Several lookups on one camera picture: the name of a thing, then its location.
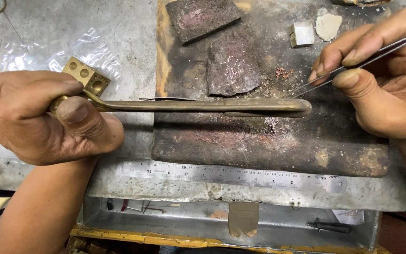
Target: charcoal block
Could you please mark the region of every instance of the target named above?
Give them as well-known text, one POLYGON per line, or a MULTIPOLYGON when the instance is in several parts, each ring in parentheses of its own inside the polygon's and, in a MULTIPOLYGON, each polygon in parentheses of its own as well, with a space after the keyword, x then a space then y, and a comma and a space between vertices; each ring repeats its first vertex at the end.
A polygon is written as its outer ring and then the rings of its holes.
POLYGON ((231 0, 177 0, 166 5, 183 46, 201 40, 240 20, 231 0))
POLYGON ((209 95, 235 95, 260 85, 256 44, 249 26, 242 25, 218 38, 209 47, 209 95))

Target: hand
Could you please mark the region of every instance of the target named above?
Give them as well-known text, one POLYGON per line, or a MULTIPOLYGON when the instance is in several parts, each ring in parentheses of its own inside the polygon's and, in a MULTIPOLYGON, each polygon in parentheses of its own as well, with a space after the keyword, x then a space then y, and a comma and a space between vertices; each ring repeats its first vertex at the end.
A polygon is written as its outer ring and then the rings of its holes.
MULTIPOLYGON (((379 24, 343 33, 322 50, 310 80, 335 70, 341 63, 354 66, 380 48, 406 37, 406 8, 379 24)), ((317 80, 321 84, 328 77, 317 80)), ((358 124, 381 137, 406 140, 406 46, 364 69, 340 73, 333 86, 349 97, 358 124)))
POLYGON ((0 143, 21 160, 51 165, 108 153, 125 138, 120 120, 99 113, 77 95, 83 84, 67 73, 10 71, 0 73, 0 143), (45 113, 51 101, 70 95, 45 113))

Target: wooden board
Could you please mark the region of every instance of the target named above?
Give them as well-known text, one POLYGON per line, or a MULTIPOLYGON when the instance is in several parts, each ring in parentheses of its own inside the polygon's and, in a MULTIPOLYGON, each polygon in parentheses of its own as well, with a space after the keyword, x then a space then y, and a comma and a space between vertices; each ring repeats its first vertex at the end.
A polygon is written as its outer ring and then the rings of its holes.
MULTIPOLYGON (((211 41, 230 29, 249 24, 258 48, 261 85, 238 95, 281 98, 304 84, 313 60, 326 45, 320 38, 307 48, 290 47, 293 22, 325 13, 343 17, 340 32, 374 22, 390 9, 314 5, 267 0, 235 0, 241 23, 201 41, 182 46, 165 9, 158 1, 156 95, 222 100, 207 96, 206 64, 211 41), (277 67, 293 69, 289 79, 275 78, 277 67)), ((350 102, 332 86, 304 99, 313 105, 306 118, 280 119, 280 133, 265 130, 264 118, 234 118, 213 113, 157 113, 153 159, 201 165, 313 174, 382 177, 388 166, 388 141, 369 135, 355 121, 350 102)))

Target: metal ruler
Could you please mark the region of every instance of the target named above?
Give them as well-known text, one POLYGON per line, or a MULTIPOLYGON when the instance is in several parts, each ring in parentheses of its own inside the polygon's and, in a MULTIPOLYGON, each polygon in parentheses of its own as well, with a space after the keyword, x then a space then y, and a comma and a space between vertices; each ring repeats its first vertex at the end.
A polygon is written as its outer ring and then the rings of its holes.
POLYGON ((337 175, 247 170, 230 166, 190 165, 148 159, 124 160, 116 169, 117 176, 297 190, 323 189, 329 193, 343 193, 347 187, 347 178, 337 175))

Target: fingernail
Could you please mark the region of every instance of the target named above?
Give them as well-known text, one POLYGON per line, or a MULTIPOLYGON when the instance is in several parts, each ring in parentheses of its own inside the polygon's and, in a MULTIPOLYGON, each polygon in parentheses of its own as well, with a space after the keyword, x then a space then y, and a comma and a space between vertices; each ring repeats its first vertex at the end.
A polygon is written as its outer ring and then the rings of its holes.
POLYGON ((333 79, 333 85, 335 87, 351 87, 359 80, 360 69, 351 69, 345 72, 341 72, 333 79))
POLYGON ((88 110, 82 103, 82 100, 74 99, 73 97, 67 99, 66 103, 61 103, 60 106, 57 113, 67 123, 81 122, 88 114, 88 110))
POLYGON ((312 71, 311 74, 309 75, 308 82, 311 82, 312 80, 316 79, 316 71, 312 71))
POLYGON ((82 84, 81 81, 78 81, 78 80, 66 80, 66 81, 63 81, 63 83, 66 83, 66 84, 75 84, 75 85, 80 84, 82 87, 84 87, 84 84, 82 84))
POLYGON ((354 58, 355 54, 356 54, 356 49, 352 49, 352 50, 346 55, 346 57, 344 58, 344 60, 342 60, 342 62, 351 61, 351 60, 354 58))
POLYGON ((324 63, 320 63, 319 67, 317 68, 317 73, 321 74, 324 71, 324 63))

